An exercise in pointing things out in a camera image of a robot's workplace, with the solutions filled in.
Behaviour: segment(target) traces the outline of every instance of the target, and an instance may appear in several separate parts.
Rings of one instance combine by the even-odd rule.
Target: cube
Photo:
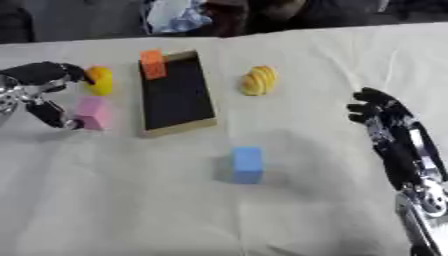
[[[257,184],[263,176],[261,149],[239,147],[233,149],[232,182],[237,184]]]
[[[102,97],[84,97],[79,102],[75,115],[84,122],[84,129],[102,131],[106,127],[108,115]]]
[[[166,77],[165,60],[160,50],[151,50],[140,53],[145,77],[148,80]]]

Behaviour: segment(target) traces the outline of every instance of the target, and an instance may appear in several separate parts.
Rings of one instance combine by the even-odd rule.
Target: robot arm
[[[29,113],[51,127],[82,128],[81,120],[69,117],[60,106],[43,97],[66,89],[68,82],[81,80],[94,84],[82,68],[72,64],[42,62],[0,70],[0,126],[23,102]]]
[[[371,88],[354,94],[349,119],[367,127],[373,148],[397,190],[396,213],[411,255],[448,256],[448,175],[424,126],[395,98]]]

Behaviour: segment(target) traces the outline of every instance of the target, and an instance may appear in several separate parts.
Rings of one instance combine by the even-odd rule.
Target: orange block
[[[165,61],[160,50],[141,52],[140,61],[146,79],[152,80],[166,76]]]

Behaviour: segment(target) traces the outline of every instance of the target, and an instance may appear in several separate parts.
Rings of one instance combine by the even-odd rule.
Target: pink block
[[[99,96],[82,98],[76,108],[76,118],[84,121],[87,130],[104,130],[108,119],[104,99]]]

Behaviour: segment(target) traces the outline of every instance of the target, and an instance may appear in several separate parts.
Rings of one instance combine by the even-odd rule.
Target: blue cube
[[[238,184],[257,184],[263,176],[261,149],[239,147],[233,149],[232,182]]]

